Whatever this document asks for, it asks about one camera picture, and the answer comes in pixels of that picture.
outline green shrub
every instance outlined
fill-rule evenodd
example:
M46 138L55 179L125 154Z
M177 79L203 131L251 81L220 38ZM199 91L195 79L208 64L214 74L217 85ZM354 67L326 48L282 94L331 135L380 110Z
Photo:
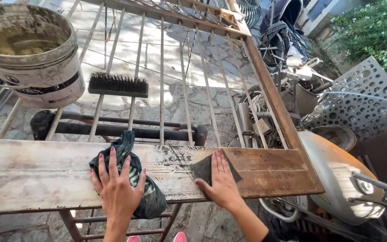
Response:
M349 9L331 22L338 33L331 45L345 52L349 63L374 56L387 70L387 0Z

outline woman's right hand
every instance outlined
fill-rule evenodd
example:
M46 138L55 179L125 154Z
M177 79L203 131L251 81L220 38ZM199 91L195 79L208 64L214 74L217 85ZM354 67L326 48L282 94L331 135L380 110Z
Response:
M231 213L245 204L238 192L228 161L220 150L212 155L212 186L203 179L196 179L195 183L218 206Z

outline pink sneaker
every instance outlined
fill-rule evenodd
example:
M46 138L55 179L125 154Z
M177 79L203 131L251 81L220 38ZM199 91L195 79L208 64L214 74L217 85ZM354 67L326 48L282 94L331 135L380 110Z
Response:
M138 235L130 236L126 242L141 242L141 239Z
M172 242L186 242L186 234L183 232L178 232Z

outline plastic bucket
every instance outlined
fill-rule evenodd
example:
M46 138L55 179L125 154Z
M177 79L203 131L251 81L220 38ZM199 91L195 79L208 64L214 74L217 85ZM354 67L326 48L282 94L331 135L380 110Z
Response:
M50 9L0 4L0 78L27 104L60 108L85 84L72 24Z

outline woman's left hand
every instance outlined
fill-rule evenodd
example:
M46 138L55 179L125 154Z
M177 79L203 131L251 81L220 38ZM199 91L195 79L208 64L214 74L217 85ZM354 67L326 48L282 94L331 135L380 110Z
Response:
M99 154L99 181L97 174L91 169L92 182L100 194L102 208L107 216L107 229L126 229L131 216L140 204L146 182L146 169L140 173L137 187L129 183L129 165L131 156L127 156L119 175L116 165L116 151L112 146L110 149L110 162L108 171L105 170L104 157Z

